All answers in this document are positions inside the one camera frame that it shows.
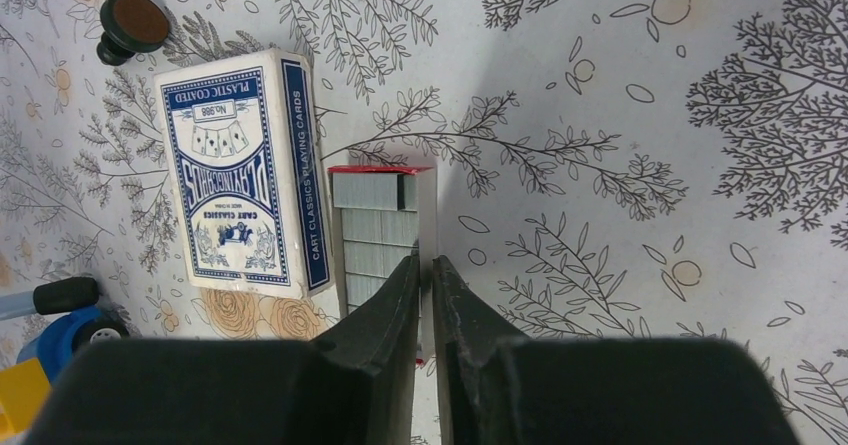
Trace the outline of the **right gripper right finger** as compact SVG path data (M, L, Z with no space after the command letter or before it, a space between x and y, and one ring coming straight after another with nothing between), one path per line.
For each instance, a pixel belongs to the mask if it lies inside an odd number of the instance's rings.
M533 339L433 263L446 444L793 444L767 379L717 339Z

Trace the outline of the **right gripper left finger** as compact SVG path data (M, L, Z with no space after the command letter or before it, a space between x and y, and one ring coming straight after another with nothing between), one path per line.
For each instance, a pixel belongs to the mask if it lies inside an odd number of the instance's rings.
M122 339L60 374L28 444L406 444L420 265L309 340Z

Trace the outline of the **grey red small box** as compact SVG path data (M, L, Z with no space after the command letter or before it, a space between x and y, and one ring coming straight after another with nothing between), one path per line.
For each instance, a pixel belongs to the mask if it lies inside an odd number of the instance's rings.
M382 287L401 259L422 255L422 279L438 251L434 166L337 165L329 169L344 317Z

